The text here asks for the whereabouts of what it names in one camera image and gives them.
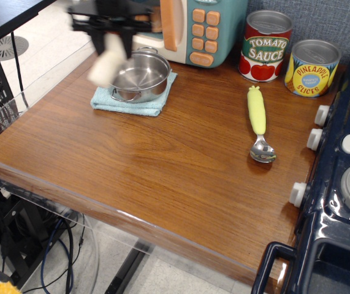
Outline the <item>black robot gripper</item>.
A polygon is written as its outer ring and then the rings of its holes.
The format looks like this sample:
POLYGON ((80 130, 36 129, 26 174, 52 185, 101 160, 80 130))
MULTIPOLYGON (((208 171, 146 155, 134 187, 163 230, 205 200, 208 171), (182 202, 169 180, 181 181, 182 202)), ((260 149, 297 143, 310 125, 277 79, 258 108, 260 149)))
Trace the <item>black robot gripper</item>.
POLYGON ((89 32, 98 55, 105 51, 103 32, 120 32, 126 57, 132 56, 133 37, 137 32, 151 32, 150 20, 136 20, 136 16, 149 17, 150 6, 135 1, 82 1, 67 9, 75 31, 89 32))

